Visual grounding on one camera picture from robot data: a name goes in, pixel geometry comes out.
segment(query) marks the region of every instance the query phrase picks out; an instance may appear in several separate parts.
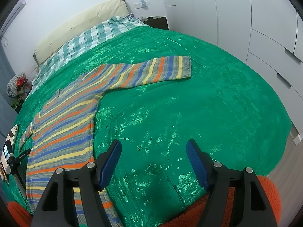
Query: dark wooden nightstand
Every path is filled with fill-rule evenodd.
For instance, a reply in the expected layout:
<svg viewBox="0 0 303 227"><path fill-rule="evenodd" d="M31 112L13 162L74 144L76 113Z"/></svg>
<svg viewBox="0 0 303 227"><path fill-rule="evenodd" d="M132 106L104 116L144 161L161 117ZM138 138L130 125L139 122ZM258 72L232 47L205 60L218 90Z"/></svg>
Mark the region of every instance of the dark wooden nightstand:
<svg viewBox="0 0 303 227"><path fill-rule="evenodd" d="M163 29L163 30L169 30L169 26L167 25L166 17L153 17L152 19L146 19L141 21L146 25L149 25L150 27Z"/></svg>

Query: sweater sleeve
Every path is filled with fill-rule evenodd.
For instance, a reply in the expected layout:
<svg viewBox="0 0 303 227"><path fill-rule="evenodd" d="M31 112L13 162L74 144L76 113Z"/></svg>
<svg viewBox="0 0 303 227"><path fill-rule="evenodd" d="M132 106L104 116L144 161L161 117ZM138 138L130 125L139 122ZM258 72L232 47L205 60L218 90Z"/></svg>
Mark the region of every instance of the sweater sleeve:
<svg viewBox="0 0 303 227"><path fill-rule="evenodd" d="M35 123L34 120L26 128L26 131L22 134L19 142L19 152L21 152L22 147L24 146L25 142L28 138L33 134L33 130L35 130Z"/></svg>
<svg viewBox="0 0 303 227"><path fill-rule="evenodd" d="M139 85L191 77L189 56L154 58L121 68L125 70L119 71L119 78L115 79L109 89L133 88Z"/></svg>

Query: cream headboard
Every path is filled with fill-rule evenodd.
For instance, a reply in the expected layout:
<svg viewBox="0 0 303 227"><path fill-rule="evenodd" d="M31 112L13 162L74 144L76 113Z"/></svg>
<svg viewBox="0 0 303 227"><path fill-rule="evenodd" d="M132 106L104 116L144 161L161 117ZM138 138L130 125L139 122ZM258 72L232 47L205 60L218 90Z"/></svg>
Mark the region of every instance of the cream headboard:
<svg viewBox="0 0 303 227"><path fill-rule="evenodd" d="M92 7L64 23L41 41L35 49L34 58L38 64L42 64L58 48L75 36L113 16L123 17L128 14L123 0L111 0Z"/></svg>

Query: camera screen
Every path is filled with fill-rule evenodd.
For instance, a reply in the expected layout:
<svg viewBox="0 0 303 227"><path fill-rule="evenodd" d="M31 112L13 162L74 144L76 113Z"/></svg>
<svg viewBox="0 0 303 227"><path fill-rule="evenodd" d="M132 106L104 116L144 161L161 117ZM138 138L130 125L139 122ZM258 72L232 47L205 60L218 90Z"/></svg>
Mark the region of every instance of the camera screen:
<svg viewBox="0 0 303 227"><path fill-rule="evenodd" d="M6 145L3 147L3 151L4 151L4 156L7 159L7 157L9 156L9 151L7 150L7 146Z"/></svg>

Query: plaid bedsheet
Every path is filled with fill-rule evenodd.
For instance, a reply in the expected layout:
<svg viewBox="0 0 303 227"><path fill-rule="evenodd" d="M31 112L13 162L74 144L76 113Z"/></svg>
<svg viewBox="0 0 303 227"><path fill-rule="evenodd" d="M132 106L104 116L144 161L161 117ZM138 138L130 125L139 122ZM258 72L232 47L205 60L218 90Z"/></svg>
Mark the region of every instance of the plaid bedsheet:
<svg viewBox="0 0 303 227"><path fill-rule="evenodd" d="M147 26L130 14L125 17L113 16L93 28L74 37L54 52L41 66L37 76L32 81L33 88L29 95L34 93L55 71L70 60L77 58L97 45L116 37L117 35L134 29L138 26Z"/></svg>

